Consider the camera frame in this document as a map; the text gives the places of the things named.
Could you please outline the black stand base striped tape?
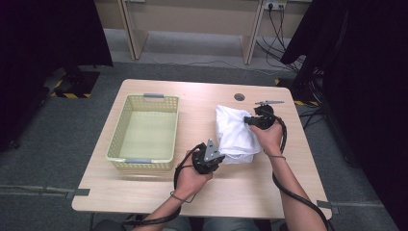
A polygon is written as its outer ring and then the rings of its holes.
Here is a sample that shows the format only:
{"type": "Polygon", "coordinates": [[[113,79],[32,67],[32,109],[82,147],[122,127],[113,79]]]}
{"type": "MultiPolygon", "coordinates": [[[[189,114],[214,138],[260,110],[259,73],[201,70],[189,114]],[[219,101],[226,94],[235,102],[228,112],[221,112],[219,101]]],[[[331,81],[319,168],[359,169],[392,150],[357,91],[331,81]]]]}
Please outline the black stand base striped tape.
{"type": "Polygon", "coordinates": [[[79,69],[75,73],[64,73],[51,95],[71,99],[89,98],[98,77],[98,71],[79,69]]]}
{"type": "Polygon", "coordinates": [[[304,68],[301,68],[292,79],[276,79],[275,86],[288,89],[298,105],[319,106],[323,102],[318,79],[304,68]]]}

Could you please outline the person's left leg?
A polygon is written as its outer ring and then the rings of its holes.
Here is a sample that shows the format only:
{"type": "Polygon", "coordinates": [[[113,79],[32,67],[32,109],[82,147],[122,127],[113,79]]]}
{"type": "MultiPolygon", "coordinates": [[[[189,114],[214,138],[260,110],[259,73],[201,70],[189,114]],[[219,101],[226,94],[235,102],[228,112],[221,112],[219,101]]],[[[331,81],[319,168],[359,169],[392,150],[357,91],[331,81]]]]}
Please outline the person's left leg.
{"type": "Polygon", "coordinates": [[[172,222],[171,227],[175,231],[192,231],[190,219],[187,217],[179,217],[175,219],[172,222]]]}

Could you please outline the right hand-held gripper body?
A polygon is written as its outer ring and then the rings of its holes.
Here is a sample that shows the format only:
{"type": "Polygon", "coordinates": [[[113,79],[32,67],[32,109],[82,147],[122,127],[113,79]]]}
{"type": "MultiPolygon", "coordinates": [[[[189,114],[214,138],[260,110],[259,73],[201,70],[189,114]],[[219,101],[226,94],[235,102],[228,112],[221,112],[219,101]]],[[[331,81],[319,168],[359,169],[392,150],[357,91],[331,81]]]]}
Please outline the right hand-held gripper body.
{"type": "Polygon", "coordinates": [[[257,127],[262,130],[267,130],[271,127],[275,121],[277,121],[282,127],[285,127],[285,123],[281,117],[274,114],[273,108],[269,105],[268,101],[261,101],[256,103],[257,107],[254,109],[257,116],[257,127]]]}

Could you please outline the person's right hand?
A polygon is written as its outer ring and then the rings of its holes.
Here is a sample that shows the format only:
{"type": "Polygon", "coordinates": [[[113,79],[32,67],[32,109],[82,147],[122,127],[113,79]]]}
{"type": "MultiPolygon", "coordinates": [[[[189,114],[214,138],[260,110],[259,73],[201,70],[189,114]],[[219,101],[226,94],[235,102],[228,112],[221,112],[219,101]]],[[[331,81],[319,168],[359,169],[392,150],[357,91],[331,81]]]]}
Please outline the person's right hand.
{"type": "Polygon", "coordinates": [[[281,140],[283,138],[282,126],[274,122],[267,130],[262,130],[255,125],[250,125],[249,129],[256,135],[258,143],[269,157],[281,157],[281,140]]]}

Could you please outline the beige wooden desk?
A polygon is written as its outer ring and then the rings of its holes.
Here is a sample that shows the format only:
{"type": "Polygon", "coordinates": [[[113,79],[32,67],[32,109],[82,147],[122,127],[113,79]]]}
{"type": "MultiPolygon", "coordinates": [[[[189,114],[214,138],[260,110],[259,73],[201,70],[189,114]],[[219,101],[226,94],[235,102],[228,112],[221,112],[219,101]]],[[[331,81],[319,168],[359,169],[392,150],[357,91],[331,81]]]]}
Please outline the beige wooden desk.
{"type": "Polygon", "coordinates": [[[283,11],[264,9],[264,0],[93,0],[105,29],[125,32],[130,57],[140,58],[153,31],[230,35],[240,38],[242,58],[250,64],[257,37],[270,37],[267,21],[293,37],[313,0],[287,0],[283,11]]]}

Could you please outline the yellow-green plastic basket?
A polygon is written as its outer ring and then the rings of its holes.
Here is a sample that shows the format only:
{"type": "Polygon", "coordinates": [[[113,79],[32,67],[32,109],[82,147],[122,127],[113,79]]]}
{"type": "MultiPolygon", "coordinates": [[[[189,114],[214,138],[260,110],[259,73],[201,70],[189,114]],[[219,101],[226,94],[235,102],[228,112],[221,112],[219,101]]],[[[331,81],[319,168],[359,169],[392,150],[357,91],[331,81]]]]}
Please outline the yellow-green plastic basket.
{"type": "Polygon", "coordinates": [[[178,116],[177,95],[128,94],[106,159],[123,170],[172,169],[178,116]]]}

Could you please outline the white shirt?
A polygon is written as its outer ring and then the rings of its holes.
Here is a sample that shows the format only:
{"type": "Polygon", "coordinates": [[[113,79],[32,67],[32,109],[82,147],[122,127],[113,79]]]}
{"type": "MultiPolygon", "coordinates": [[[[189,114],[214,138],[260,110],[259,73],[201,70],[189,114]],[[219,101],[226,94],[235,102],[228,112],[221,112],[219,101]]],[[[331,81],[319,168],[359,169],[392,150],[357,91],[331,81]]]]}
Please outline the white shirt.
{"type": "Polygon", "coordinates": [[[216,106],[218,150],[226,165],[249,164],[262,151],[256,135],[244,122],[246,116],[250,116],[246,110],[216,106]]]}

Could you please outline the person's left hand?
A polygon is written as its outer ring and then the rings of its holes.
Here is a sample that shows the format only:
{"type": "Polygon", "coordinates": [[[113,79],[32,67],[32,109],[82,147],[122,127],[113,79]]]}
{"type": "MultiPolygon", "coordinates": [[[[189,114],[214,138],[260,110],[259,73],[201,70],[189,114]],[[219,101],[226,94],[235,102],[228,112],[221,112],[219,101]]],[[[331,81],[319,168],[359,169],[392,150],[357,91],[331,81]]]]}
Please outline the person's left hand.
{"type": "Polygon", "coordinates": [[[198,173],[192,164],[190,155],[179,165],[179,168],[176,188],[172,195],[182,201],[188,201],[195,194],[199,193],[205,184],[213,178],[212,173],[198,173]]]}

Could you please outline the person's leg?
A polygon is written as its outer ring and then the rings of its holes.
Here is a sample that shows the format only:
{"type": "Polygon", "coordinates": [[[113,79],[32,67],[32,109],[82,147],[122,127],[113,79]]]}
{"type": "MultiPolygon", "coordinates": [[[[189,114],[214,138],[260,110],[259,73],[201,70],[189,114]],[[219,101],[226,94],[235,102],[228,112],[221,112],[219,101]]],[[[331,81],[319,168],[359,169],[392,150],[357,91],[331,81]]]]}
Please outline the person's leg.
{"type": "Polygon", "coordinates": [[[259,228],[252,219],[205,218],[203,231],[259,231],[259,228]]]}
{"type": "Polygon", "coordinates": [[[175,231],[192,231],[190,219],[187,217],[179,217],[175,219],[172,222],[171,227],[175,231]]]}

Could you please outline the white power outlet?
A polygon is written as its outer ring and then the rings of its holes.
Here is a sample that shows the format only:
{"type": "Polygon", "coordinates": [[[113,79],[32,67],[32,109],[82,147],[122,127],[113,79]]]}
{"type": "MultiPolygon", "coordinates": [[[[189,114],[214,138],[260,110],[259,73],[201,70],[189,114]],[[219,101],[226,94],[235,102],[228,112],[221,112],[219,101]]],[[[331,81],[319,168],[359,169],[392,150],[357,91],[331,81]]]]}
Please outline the white power outlet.
{"type": "Polygon", "coordinates": [[[283,11],[287,0],[264,0],[264,9],[268,11],[283,11]]]}

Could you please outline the person's right leg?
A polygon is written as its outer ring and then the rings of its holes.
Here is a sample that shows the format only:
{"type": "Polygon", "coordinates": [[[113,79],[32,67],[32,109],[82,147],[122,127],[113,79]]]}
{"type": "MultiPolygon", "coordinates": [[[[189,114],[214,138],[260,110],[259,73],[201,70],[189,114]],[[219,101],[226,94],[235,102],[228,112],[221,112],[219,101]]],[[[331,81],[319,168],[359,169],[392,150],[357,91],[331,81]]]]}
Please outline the person's right leg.
{"type": "Polygon", "coordinates": [[[252,219],[205,218],[203,231],[259,231],[259,228],[252,219]]]}

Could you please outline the black curtain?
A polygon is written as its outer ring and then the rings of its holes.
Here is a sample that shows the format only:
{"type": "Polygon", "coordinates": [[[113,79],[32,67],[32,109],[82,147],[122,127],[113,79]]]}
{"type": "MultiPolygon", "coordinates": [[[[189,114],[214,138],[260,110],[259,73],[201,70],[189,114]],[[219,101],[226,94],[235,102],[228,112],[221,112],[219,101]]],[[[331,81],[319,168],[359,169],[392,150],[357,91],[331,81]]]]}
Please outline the black curtain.
{"type": "Polygon", "coordinates": [[[347,147],[408,231],[408,0],[312,0],[282,61],[306,58],[347,147]]]}
{"type": "Polygon", "coordinates": [[[111,65],[94,0],[0,0],[0,152],[30,119],[56,69],[111,65]]]}

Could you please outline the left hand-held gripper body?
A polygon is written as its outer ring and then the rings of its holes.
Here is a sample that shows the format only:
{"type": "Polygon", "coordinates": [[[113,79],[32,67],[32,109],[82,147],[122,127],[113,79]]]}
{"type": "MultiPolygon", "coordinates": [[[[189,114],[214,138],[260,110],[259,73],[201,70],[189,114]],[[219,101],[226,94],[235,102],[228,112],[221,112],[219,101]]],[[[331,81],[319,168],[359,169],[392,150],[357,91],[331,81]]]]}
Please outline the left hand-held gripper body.
{"type": "Polygon", "coordinates": [[[202,142],[199,144],[198,150],[192,153],[193,167],[199,174],[214,172],[224,158],[225,156],[219,152],[212,139],[208,139],[207,143],[202,142]]]}

